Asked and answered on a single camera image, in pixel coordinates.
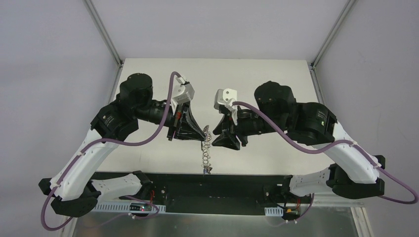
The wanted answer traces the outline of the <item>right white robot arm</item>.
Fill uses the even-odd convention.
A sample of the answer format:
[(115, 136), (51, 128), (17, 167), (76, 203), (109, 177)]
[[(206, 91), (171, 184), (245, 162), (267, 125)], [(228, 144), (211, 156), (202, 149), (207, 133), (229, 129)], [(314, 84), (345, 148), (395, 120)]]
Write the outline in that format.
[(213, 146), (239, 150), (248, 144), (249, 136), (281, 131), (295, 148), (324, 153), (333, 161), (314, 173), (286, 176), (280, 189), (284, 201), (325, 192), (348, 199), (384, 195), (385, 182), (378, 168), (385, 158), (362, 151), (325, 105), (299, 103), (290, 87), (274, 81), (260, 85), (254, 98), (258, 111), (239, 102), (233, 89), (216, 92), (214, 108), (223, 118), (213, 130)]

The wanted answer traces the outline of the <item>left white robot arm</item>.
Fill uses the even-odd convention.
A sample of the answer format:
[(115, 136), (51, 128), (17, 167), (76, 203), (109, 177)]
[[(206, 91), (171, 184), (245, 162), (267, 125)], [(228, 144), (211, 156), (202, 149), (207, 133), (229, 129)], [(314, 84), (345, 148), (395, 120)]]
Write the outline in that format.
[(191, 83), (173, 72), (167, 99), (158, 101), (153, 98), (153, 81), (149, 75), (130, 75), (120, 84), (115, 100), (94, 117), (73, 158), (56, 176), (39, 182), (40, 189), (48, 196), (46, 204), (58, 215), (81, 217), (104, 200), (127, 195), (146, 199), (151, 192), (151, 182), (140, 171), (108, 180), (94, 180), (92, 176), (119, 145), (141, 145), (126, 141), (139, 129), (141, 120), (157, 125), (157, 130), (145, 143), (156, 138), (164, 127), (168, 129), (168, 140), (204, 141), (205, 134), (191, 111), (194, 93)]

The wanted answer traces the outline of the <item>metal disc with keyrings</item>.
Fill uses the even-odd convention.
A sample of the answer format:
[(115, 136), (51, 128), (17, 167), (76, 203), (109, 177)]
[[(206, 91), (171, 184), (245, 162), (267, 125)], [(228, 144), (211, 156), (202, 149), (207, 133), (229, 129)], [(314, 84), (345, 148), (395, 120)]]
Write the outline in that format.
[(202, 165), (203, 168), (203, 175), (210, 175), (212, 171), (212, 166), (210, 163), (210, 148), (211, 148), (211, 140), (212, 135), (210, 131), (210, 126), (206, 125), (203, 129), (205, 138), (204, 141), (201, 142), (201, 151), (202, 151)]

